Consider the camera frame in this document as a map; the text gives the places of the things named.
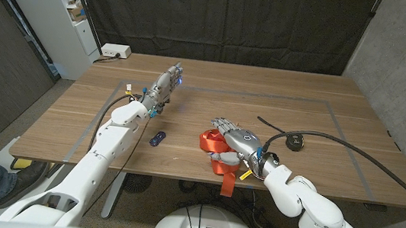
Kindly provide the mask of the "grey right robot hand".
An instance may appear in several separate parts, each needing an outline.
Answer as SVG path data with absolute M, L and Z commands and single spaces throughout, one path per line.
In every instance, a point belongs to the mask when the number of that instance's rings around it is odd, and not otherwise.
M 251 172 L 264 180 L 269 174 L 265 168 L 276 168 L 279 165 L 279 158 L 275 153 L 264 152 L 262 143 L 258 137 L 249 130 L 243 130 L 236 124 L 223 117 L 211 121 L 213 126 L 221 133 L 232 152 L 213 151 L 210 156 L 218 159 L 227 165 L 235 165 L 244 162 Z

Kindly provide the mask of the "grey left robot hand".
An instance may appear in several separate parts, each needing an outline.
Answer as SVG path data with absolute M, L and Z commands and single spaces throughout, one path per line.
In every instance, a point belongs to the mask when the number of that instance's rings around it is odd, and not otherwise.
M 171 93 L 182 83 L 183 68 L 177 62 L 170 66 L 168 71 L 163 72 L 152 86 L 143 94 L 139 101 L 148 108 L 150 117 L 154 117 L 163 111 L 164 106 L 170 101 Z

